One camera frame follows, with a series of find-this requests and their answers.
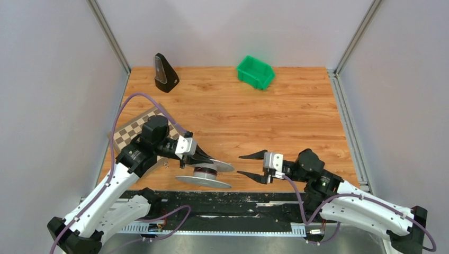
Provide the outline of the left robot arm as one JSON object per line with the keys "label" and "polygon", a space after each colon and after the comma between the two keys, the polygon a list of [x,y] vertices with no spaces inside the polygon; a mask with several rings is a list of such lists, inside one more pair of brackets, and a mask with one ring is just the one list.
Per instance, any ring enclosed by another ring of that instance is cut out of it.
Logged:
{"label": "left robot arm", "polygon": [[116,200],[158,162],[158,157],[177,159],[185,165],[213,164],[211,156],[197,148],[191,132],[177,140],[169,138],[168,119],[153,115],[142,131],[125,146],[106,177],[84,201],[65,217],[53,217],[48,230],[53,238],[50,252],[60,247],[65,253],[99,253],[114,234],[133,221],[161,215],[160,198],[144,188],[131,200],[111,210]]}

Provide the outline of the grey perforated cable spool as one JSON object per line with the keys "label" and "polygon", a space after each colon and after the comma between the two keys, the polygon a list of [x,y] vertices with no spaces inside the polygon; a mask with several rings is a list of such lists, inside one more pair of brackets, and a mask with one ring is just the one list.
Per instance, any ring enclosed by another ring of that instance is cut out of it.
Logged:
{"label": "grey perforated cable spool", "polygon": [[232,186],[217,180],[218,173],[232,172],[235,168],[226,162],[211,159],[212,164],[201,163],[191,165],[194,168],[192,176],[176,176],[175,179],[187,184],[208,188],[231,189]]}

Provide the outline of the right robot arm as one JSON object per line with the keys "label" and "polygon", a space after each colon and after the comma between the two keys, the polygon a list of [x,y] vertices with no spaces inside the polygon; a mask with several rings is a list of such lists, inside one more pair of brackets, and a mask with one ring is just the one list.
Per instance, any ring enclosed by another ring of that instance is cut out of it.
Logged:
{"label": "right robot arm", "polygon": [[262,160],[263,175],[242,173],[255,182],[269,184],[281,179],[291,184],[305,225],[321,217],[375,234],[390,241],[400,253],[436,251],[435,240],[426,230],[426,209],[395,205],[355,187],[326,170],[325,163],[311,149],[299,152],[295,161],[267,150],[243,158]]}

